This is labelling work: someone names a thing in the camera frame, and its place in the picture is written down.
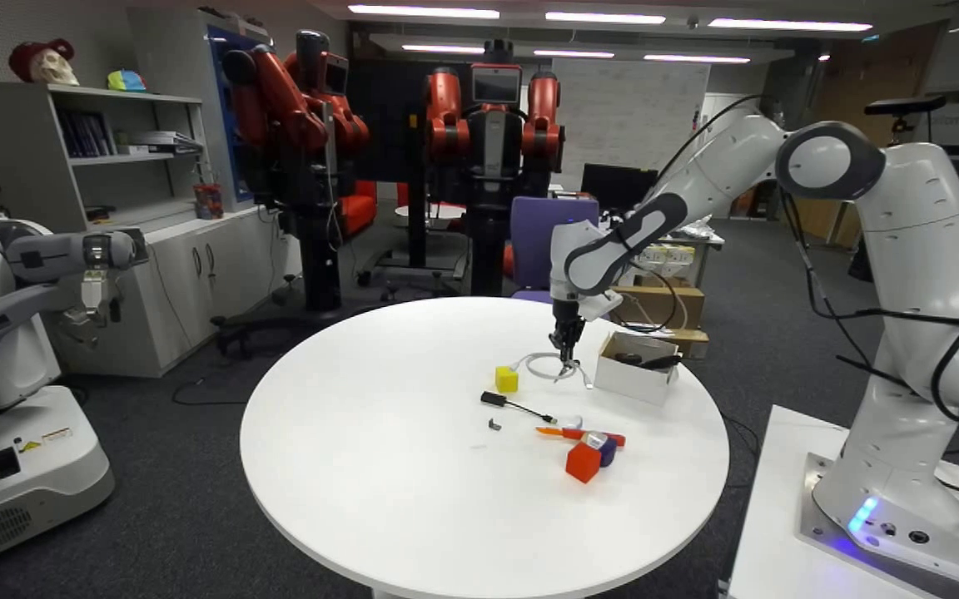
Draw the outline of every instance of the white desk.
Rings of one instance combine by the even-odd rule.
[[[523,369],[519,403],[627,432],[591,485],[571,443],[479,403],[492,369],[549,351],[552,318],[523,301],[425,301],[343,320],[254,391],[239,449],[266,518],[376,597],[575,599],[676,555],[709,518],[730,443],[709,393],[627,401]],[[597,373],[609,324],[581,344]]]
[[[799,532],[806,457],[840,457],[845,431],[772,407],[755,467],[734,599],[920,599],[930,597]]]

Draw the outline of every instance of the monitor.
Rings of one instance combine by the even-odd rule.
[[[474,102],[519,102],[519,67],[474,65]]]
[[[588,165],[582,167],[582,195],[597,197],[608,213],[629,213],[650,186],[658,185],[658,170]]]

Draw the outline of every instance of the white shelf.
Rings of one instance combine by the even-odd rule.
[[[114,210],[112,221],[90,221],[87,229],[165,229],[165,227],[178,227],[197,221],[195,217],[195,197],[174,197],[174,199],[157,199],[157,203],[145,203],[145,208],[124,208]]]
[[[46,87],[55,98],[108,98],[108,99],[133,99],[133,102],[189,102],[200,108],[197,98],[168,98],[168,95],[119,95],[119,89],[100,89],[100,87]]]
[[[124,165],[169,165],[178,155],[119,155],[119,158],[72,158],[73,170],[84,167],[124,167]]]

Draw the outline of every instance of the box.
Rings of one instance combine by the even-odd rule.
[[[609,313],[609,320],[623,328],[668,324],[671,329],[701,329],[706,294],[698,287],[672,289],[683,301],[679,307],[671,287],[620,287],[618,294],[623,297],[623,304]]]
[[[658,335],[613,332],[594,383],[638,401],[662,401],[679,381],[679,348]]]
[[[706,356],[709,351],[706,329],[671,329],[659,340],[676,344],[683,356]]]

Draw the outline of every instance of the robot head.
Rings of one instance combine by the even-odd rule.
[[[80,87],[73,74],[73,43],[50,41],[50,43],[20,43],[10,54],[10,71],[28,84],[67,84]]]

